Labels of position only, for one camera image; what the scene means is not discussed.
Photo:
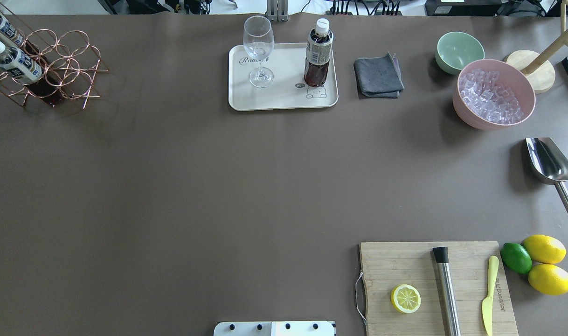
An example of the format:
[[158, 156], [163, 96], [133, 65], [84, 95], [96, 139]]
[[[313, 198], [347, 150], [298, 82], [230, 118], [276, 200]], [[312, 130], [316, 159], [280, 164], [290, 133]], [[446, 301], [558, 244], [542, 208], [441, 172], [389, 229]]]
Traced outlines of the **tea bottle two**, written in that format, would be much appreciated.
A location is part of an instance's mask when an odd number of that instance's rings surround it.
[[325, 83], [334, 41], [330, 21], [320, 18], [307, 37], [304, 81], [310, 87]]

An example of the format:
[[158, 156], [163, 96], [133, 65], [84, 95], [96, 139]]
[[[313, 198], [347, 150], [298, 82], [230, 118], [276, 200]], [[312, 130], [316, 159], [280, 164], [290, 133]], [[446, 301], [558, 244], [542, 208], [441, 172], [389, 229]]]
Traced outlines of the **copper wire bottle basket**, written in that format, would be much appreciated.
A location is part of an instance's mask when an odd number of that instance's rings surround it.
[[[24, 38], [35, 45], [39, 57], [30, 56], [39, 63], [44, 73], [50, 73], [60, 88], [62, 102], [76, 102], [84, 108], [88, 100], [100, 98], [96, 88], [96, 79], [101, 74], [109, 72], [103, 62], [99, 49], [90, 42], [89, 36], [81, 30], [71, 30], [57, 34], [49, 28], [31, 28], [24, 20], [18, 18], [2, 1], [0, 14], [6, 17], [11, 25], [19, 30]], [[41, 102], [49, 108], [54, 108], [34, 96], [28, 89], [18, 83], [9, 73], [0, 68], [0, 95], [21, 107]]]

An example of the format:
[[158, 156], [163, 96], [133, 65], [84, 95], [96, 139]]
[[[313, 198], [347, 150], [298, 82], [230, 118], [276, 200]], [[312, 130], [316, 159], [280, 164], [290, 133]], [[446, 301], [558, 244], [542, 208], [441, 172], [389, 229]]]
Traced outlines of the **tea bottle one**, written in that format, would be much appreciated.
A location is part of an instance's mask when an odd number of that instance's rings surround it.
[[24, 85], [30, 93], [54, 107], [63, 99], [60, 88], [50, 74], [44, 73], [39, 63], [18, 47], [5, 45], [0, 41], [0, 68], [5, 70], [18, 83]]

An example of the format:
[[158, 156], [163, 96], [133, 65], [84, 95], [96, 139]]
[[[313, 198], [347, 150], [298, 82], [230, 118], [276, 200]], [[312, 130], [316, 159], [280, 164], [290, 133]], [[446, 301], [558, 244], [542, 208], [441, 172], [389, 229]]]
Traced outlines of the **tea bottle three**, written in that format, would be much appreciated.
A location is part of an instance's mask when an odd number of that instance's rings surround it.
[[39, 49], [24, 38], [23, 34], [17, 30], [9, 20], [0, 14], [0, 41], [5, 45], [16, 46], [30, 56], [39, 57]]

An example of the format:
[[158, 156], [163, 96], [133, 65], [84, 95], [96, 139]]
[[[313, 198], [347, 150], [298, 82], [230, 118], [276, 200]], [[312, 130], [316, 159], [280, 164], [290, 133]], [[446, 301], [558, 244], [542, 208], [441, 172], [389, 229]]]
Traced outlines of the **cream rabbit tray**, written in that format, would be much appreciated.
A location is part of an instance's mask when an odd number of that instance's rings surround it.
[[338, 101], [337, 75], [333, 53], [325, 83], [310, 87], [304, 81], [304, 42], [275, 44], [263, 65], [275, 74], [271, 85], [259, 89], [249, 81], [249, 73], [258, 64], [247, 55], [243, 45], [229, 52], [228, 102], [237, 111], [265, 109], [329, 108]]

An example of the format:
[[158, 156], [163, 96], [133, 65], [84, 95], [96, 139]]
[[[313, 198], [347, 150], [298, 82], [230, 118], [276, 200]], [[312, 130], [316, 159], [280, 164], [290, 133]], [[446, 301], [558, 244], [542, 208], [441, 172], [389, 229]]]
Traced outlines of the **clear wine glass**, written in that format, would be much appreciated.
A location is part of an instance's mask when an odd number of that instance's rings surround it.
[[258, 66], [249, 74], [249, 80], [257, 88], [265, 88], [273, 82], [273, 71], [263, 66], [275, 47], [275, 37], [271, 21], [262, 15], [254, 15], [244, 23], [243, 46], [250, 58], [258, 62]]

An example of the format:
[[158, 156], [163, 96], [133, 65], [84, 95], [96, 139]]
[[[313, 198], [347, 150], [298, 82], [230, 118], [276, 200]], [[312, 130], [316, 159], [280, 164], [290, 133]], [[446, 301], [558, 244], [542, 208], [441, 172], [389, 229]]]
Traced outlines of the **grey folded cloth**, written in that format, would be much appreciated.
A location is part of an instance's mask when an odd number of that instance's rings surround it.
[[405, 89], [401, 68], [395, 55], [361, 57], [354, 61], [361, 94], [368, 98], [399, 98]]

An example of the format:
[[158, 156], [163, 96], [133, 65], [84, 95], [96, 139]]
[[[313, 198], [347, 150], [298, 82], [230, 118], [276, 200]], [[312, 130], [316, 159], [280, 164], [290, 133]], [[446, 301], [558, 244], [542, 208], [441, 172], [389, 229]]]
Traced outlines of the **wooden cutting board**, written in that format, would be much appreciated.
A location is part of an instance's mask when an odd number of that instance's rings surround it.
[[[482, 300], [487, 296], [490, 256], [499, 256], [497, 242], [361, 242], [360, 261], [368, 336], [445, 336], [448, 333], [433, 247], [446, 246], [461, 334], [484, 336]], [[391, 304], [391, 292], [409, 284], [420, 292], [421, 305], [412, 314]]]

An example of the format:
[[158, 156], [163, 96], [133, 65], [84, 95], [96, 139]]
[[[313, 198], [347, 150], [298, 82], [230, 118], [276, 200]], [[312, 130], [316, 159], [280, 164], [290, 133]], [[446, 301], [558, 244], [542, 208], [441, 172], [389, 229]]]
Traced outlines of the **half lemon slice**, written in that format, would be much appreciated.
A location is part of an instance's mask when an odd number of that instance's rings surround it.
[[391, 304], [401, 313], [414, 313], [421, 306], [421, 295], [416, 287], [408, 284], [397, 285], [391, 291]]

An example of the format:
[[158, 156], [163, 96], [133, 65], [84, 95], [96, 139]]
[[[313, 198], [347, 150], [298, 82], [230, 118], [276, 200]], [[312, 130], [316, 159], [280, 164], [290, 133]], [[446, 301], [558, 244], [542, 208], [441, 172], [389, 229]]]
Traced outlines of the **green ceramic bowl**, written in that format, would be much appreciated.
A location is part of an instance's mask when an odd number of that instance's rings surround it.
[[467, 64], [484, 58], [482, 44], [465, 32], [448, 32], [437, 41], [436, 63], [447, 74], [457, 75]]

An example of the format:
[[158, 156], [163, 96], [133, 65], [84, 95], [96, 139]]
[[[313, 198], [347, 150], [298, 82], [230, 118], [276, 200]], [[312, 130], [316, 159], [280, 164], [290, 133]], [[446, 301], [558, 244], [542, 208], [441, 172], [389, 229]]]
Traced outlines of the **pink bowl of ice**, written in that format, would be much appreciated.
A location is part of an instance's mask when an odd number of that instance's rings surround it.
[[481, 59], [459, 73], [452, 103], [460, 119], [470, 126], [499, 130], [527, 120], [534, 111], [536, 95], [513, 66]]

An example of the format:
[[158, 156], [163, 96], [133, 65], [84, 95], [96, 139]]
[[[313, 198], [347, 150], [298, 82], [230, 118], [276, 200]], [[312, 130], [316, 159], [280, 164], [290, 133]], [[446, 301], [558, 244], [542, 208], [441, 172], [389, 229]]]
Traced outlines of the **yellow plastic knife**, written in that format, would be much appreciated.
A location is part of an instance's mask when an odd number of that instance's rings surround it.
[[497, 275], [499, 272], [499, 258], [491, 255], [487, 262], [487, 289], [486, 296], [481, 303], [482, 321], [487, 336], [493, 335], [493, 305], [494, 305], [494, 291]]

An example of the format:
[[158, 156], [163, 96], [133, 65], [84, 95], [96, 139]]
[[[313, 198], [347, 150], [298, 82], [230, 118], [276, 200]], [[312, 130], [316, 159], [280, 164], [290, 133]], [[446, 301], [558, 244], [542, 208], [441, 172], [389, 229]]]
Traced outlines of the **green lime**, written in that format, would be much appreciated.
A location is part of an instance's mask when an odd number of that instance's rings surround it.
[[527, 274], [532, 269], [531, 255], [518, 243], [504, 243], [500, 255], [502, 262], [516, 273]]

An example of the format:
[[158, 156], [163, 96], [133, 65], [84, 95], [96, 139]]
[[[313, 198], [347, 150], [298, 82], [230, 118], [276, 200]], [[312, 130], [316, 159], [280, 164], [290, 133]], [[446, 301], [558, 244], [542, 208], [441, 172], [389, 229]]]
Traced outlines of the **steel ice scoop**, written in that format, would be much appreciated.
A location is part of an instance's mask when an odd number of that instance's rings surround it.
[[554, 185], [568, 213], [568, 159], [549, 137], [527, 137], [525, 144], [536, 177], [547, 185]]

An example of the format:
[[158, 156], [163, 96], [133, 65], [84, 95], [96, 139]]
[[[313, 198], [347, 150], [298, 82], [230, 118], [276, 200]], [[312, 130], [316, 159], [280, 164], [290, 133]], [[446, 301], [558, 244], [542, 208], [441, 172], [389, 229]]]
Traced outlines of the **yellow lemon upper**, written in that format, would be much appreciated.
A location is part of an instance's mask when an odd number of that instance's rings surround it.
[[535, 262], [555, 265], [562, 262], [566, 257], [565, 245], [551, 236], [531, 235], [525, 238], [521, 245]]

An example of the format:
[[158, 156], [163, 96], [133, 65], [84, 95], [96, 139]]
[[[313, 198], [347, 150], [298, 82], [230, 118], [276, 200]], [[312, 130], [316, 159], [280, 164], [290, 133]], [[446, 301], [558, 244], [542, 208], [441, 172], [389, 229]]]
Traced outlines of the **yellow lemon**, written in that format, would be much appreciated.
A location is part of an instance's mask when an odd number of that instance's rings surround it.
[[568, 272], [551, 264], [535, 265], [528, 274], [531, 287], [546, 295], [563, 295], [568, 292]]
[[535, 262], [555, 265], [562, 262], [566, 257], [565, 245], [551, 236], [531, 235], [525, 238], [521, 245]]

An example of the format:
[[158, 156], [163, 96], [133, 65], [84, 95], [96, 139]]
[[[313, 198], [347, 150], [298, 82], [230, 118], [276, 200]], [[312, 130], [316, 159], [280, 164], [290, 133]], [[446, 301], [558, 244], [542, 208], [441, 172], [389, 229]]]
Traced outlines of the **wooden cup tree stand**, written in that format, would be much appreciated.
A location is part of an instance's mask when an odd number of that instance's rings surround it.
[[568, 0], [563, 0], [560, 4], [561, 9], [561, 32], [542, 53], [531, 50], [517, 50], [504, 59], [504, 62], [515, 67], [529, 81], [536, 94], [545, 93], [553, 87], [555, 82], [554, 66], [549, 62], [553, 56], [564, 45], [568, 47], [568, 28], [566, 27], [566, 10]]

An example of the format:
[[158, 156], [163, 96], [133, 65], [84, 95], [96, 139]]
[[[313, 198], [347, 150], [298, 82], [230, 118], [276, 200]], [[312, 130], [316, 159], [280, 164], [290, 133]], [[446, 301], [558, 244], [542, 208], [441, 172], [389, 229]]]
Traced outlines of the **yellow lemon lower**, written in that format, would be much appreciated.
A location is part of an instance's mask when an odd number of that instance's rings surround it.
[[568, 292], [568, 272], [551, 264], [535, 265], [528, 274], [531, 287], [546, 295], [563, 295]]

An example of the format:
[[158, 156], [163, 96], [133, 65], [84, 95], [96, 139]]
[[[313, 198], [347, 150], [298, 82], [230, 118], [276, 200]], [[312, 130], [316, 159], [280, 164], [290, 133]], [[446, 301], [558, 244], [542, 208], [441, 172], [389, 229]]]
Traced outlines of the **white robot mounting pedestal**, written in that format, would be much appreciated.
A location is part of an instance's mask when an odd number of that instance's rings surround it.
[[214, 336], [335, 336], [331, 321], [252, 321], [220, 322]]

